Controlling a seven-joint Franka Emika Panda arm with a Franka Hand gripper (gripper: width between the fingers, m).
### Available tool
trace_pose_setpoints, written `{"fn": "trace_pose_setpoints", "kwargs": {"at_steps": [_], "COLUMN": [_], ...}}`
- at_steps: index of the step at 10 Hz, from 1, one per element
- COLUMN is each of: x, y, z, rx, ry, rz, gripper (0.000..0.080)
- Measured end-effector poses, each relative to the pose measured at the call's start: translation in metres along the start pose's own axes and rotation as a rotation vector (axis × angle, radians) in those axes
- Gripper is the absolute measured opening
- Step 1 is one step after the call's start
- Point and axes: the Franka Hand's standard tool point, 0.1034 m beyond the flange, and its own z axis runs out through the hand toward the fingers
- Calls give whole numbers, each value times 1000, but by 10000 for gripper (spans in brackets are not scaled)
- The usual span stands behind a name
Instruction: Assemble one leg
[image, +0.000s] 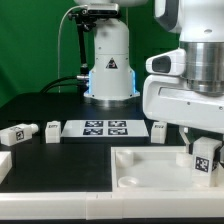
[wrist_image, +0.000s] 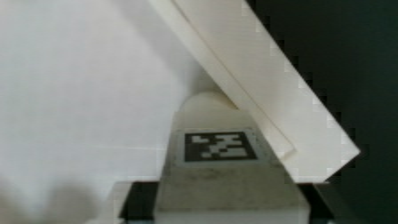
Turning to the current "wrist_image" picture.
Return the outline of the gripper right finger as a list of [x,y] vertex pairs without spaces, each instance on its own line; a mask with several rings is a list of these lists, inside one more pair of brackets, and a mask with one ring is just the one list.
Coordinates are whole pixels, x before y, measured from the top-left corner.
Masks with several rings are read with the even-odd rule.
[[349,224],[350,215],[329,183],[301,183],[299,188],[311,206],[309,224]]

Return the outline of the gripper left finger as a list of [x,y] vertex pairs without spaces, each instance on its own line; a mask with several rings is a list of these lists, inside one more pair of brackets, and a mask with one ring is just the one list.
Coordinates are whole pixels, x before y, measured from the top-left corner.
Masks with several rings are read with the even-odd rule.
[[155,224],[155,201],[158,182],[134,182],[123,202],[121,224]]

